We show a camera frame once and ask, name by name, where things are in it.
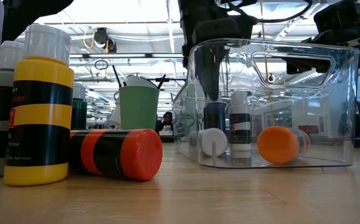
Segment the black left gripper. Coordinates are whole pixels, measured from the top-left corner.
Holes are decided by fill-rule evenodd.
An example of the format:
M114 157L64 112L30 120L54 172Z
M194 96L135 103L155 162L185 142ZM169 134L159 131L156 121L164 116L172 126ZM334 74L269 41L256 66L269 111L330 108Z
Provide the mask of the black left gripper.
M257 0L178 0L180 27L183 31L183 66L188 66L191 49L204 41L220 38L249 39L257 19L241 11ZM223 44L203 44L195 50L196 76L207 98L219 98L219 68L228 54Z

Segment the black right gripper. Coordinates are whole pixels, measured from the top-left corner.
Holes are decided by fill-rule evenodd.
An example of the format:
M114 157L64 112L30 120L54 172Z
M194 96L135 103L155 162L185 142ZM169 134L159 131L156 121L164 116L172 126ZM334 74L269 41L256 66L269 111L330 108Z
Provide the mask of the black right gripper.
M314 15L318 35L306 43L279 43L277 51L288 54L286 72L295 75L313 68L326 73L333 63L338 48L334 45L360 50L360 0L340 0Z

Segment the blue acrylic paint bottle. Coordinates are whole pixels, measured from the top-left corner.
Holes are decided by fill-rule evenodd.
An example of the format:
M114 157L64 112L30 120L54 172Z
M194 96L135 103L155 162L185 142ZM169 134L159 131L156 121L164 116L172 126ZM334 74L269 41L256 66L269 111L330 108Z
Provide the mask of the blue acrylic paint bottle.
M217 128L226 131L226 108L224 102L210 102L204 107L204 128Z

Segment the white acrylic paint bottle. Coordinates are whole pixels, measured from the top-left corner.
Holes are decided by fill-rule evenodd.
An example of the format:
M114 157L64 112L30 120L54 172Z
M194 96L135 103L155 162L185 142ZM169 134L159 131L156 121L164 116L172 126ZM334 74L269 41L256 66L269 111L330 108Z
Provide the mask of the white acrylic paint bottle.
M247 93L235 91L229 108L230 155L234 165L251 164L251 114L247 105Z
M218 128L209 128L192 132L188 137L191 148L199 149L210 157L221 156L228 146L226 134Z

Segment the clear plastic bin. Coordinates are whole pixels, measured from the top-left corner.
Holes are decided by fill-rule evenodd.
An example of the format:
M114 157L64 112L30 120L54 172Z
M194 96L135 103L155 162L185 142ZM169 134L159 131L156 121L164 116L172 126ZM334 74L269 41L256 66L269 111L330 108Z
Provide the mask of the clear plastic bin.
M177 150L203 167L223 170L266 169L274 167L341 167L353 163L358 49L339 47L326 73L314 68L289 75L288 54L277 51L279 43L267 40L216 39L203 44L223 44L228 54L219 68L219 98L207 98L196 76L194 46L190 52L187 79L173 100L173 126ZM251 164L234 165L230 155L229 108L235 91L247 93L251 114ZM189 135L204 130L204 107L224 102L228 146L219 157L191 148ZM308 135L310 148L301 157L282 165L263 159L257 149L260 133L271 126L297 128L318 126L318 134Z

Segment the orange acrylic paint bottle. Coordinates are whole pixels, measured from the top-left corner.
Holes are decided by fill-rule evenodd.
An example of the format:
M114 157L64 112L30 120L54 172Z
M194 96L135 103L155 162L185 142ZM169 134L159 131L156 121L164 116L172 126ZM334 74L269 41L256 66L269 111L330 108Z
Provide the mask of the orange acrylic paint bottle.
M271 126L258 136L257 149L266 161L282 165L303 156L310 143L309 136L301 129Z

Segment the paintbrush black bristles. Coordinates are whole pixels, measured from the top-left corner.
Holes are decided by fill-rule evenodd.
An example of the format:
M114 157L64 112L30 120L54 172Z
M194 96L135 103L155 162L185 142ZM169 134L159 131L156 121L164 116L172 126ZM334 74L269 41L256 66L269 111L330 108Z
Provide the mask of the paintbrush black bristles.
M114 74L115 74L115 77L116 77L118 86L119 86L119 88L121 88L121 87L122 87L122 83L121 83L121 81L120 81L120 78L119 78L119 75L118 75L118 73L117 73L116 67L115 67L114 65L112 65L112 68L113 68L113 71L114 71Z

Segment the red acrylic paint bottle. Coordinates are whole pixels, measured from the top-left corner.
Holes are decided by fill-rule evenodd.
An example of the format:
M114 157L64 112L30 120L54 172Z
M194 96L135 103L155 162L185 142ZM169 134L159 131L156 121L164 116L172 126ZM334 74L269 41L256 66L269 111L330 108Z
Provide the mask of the red acrylic paint bottle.
M163 158L160 137L151 129L89 129L70 133L70 169L114 179L151 180Z

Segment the dark green acrylic paint bottle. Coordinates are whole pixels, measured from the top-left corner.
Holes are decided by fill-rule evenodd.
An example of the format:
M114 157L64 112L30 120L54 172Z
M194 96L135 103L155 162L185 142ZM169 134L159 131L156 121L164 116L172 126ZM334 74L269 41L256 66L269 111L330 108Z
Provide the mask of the dark green acrylic paint bottle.
M87 102L86 88L81 83L74 83L72 101L71 129L86 129Z

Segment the yellow acrylic paint bottle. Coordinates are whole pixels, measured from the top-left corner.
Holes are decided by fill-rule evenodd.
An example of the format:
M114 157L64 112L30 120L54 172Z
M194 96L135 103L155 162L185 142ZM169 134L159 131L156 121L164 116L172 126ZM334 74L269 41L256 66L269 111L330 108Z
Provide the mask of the yellow acrylic paint bottle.
M4 183L50 184L68 175L74 72L71 37L64 31L30 25L24 57L12 87Z

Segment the grey acrylic paint bottle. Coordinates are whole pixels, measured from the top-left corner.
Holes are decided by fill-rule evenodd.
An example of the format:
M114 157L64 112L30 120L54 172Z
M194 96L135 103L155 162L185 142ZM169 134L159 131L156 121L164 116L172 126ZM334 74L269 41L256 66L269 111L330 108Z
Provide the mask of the grey acrylic paint bottle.
M23 43L15 41L2 43L0 47L0 177L4 174L6 162L14 70L23 56Z

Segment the green plastic cup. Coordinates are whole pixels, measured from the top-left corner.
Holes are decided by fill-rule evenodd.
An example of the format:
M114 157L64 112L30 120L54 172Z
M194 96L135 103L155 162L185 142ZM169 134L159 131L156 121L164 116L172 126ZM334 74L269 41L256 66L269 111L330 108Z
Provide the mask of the green plastic cup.
M159 90L148 86L125 86L119 89L121 127L155 129Z

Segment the long ceiling light bar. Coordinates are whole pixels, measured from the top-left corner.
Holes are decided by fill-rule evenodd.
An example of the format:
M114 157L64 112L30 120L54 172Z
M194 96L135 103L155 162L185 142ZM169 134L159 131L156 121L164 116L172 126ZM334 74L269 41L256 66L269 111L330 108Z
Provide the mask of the long ceiling light bar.
M71 54L71 59L75 58L183 58L182 54Z

